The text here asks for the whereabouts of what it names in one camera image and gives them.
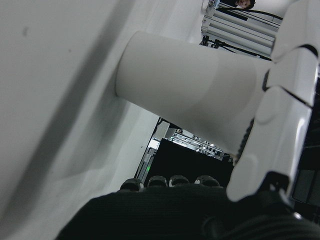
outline white plastic panel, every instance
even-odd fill
[[[281,86],[313,106],[317,78],[317,57],[300,47],[286,54],[270,69],[266,86]]]
[[[271,171],[288,176],[290,184],[293,183],[311,112],[281,87],[266,91],[227,186],[232,201],[256,193]]]
[[[276,35],[271,54],[274,62],[302,45],[311,45],[320,53],[319,9],[319,0],[300,0],[289,7]]]
[[[199,43],[202,0],[0,1],[0,239],[52,240],[131,178],[158,116],[115,96],[129,39]]]

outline black fabric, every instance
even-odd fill
[[[241,202],[230,202],[224,188],[201,184],[111,193],[90,200],[57,239],[320,240],[319,226],[291,213],[261,215],[261,203],[251,201],[253,198],[246,203],[252,204],[244,207]],[[241,207],[240,214],[250,218],[236,217]],[[208,219],[214,222],[211,229],[220,225],[218,238],[202,235]]]
[[[229,216],[220,187],[185,184],[117,192],[90,200],[61,231],[64,239],[203,239],[208,215]]]

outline black panel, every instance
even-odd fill
[[[218,180],[222,187],[226,187],[232,170],[230,162],[222,162],[162,139],[144,184],[147,185],[149,178],[156,175],[164,176],[167,181],[174,175],[183,175],[190,183],[194,183],[198,176],[209,175]]]

